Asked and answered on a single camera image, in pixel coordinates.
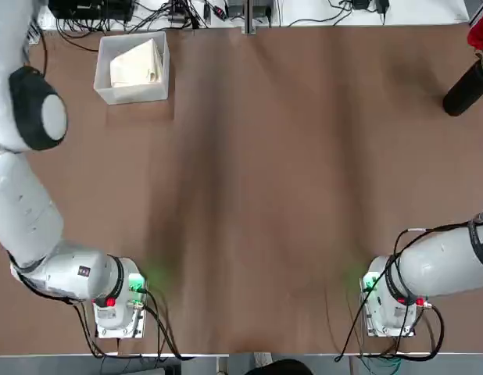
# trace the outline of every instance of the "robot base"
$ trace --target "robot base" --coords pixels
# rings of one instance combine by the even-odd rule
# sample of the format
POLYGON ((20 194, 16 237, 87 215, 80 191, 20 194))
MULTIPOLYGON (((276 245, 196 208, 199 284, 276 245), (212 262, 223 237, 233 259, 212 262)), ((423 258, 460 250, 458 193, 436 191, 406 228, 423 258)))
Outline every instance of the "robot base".
MULTIPOLYGON (((371 289, 380 275, 381 272, 368 272, 360 280, 361 302, 366 298, 367 291, 371 289)), ((416 319, 417 308, 415 304, 407 307, 396 301, 389 293, 385 280, 380 280, 367 299, 367 303, 363 309, 363 317, 367 326, 368 336, 397 338, 400 334, 403 320, 405 319, 406 309, 408 309, 408 315, 403 328, 403 337, 406 335, 415 335, 413 331, 410 332, 410 328, 416 319)))
POLYGON ((128 258, 120 258, 123 265, 123 287, 112 307, 101 308, 95 303, 94 316, 100 338, 142 338, 145 332, 145 295, 132 289, 144 288, 144 277, 128 258))

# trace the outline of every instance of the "green light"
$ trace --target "green light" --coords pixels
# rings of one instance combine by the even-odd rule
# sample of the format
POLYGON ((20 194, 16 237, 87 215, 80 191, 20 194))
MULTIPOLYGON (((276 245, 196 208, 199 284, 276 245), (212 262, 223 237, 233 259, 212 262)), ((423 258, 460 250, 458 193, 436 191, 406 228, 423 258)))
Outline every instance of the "green light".
POLYGON ((129 290, 136 291, 145 286, 145 278, 139 273, 129 274, 129 290))

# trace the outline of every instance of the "red object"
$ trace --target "red object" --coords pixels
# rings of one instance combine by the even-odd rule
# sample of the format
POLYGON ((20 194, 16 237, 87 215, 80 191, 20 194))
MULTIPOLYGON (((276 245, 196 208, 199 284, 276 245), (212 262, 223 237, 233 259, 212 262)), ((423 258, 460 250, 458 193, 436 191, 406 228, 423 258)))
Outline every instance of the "red object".
POLYGON ((470 29, 467 43, 483 51, 483 17, 470 29))

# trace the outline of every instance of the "label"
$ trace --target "label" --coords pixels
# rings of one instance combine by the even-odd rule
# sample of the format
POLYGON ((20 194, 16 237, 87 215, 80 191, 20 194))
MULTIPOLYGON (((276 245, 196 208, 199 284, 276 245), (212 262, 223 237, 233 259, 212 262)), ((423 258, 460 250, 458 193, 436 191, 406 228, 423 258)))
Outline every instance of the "label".
POLYGON ((116 310, 115 309, 98 309, 98 318, 99 319, 115 319, 116 318, 116 310))
POLYGON ((405 316, 405 310, 402 307, 395 307, 395 318, 399 318, 400 316, 405 316))
POLYGON ((88 277, 91 273, 91 269, 88 267, 80 266, 78 267, 78 276, 88 277))

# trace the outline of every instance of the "white floor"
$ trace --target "white floor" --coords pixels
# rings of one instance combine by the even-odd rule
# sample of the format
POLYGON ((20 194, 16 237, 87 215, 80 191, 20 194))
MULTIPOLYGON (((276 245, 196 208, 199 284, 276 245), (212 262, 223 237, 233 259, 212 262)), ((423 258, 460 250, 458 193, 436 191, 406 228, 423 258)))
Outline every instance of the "white floor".
MULTIPOLYGON (((274 0, 275 9, 272 19, 274 27, 279 26, 281 17, 281 26, 285 27, 299 19, 325 20, 337 16, 341 10, 330 5, 338 6, 339 0, 274 0)), ((166 0, 141 0, 141 4, 150 9, 158 9, 166 0)), ((200 15, 203 14, 203 0, 191 0, 200 15)), ((224 7, 224 0, 210 0, 211 3, 224 7)), ((390 0, 391 6, 386 15, 386 25, 443 25, 452 23, 463 23, 469 20, 466 4, 464 0, 390 0)), ((370 9, 375 9, 375 1, 372 1, 370 9)), ((137 5, 134 12, 137 16, 129 26, 140 22, 151 13, 137 5)), ((316 26, 316 25, 333 25, 342 16, 347 14, 342 12, 340 16, 333 20, 325 22, 303 21, 296 23, 296 27, 316 26)), ((55 30, 55 18, 44 9, 39 17, 39 24, 45 30, 55 30)), ((268 21, 255 22, 256 26, 267 27, 268 21)), ((225 22, 212 17, 210 27, 240 27, 243 21, 238 19, 234 21, 227 20, 225 22)), ((356 10, 349 16, 344 18, 340 25, 354 26, 374 26, 382 25, 382 18, 376 12, 367 12, 356 10)), ((170 23, 166 17, 159 19, 153 23, 150 30, 158 30, 163 27, 169 27, 170 23)), ((112 30, 122 30, 122 25, 112 22, 112 30)))

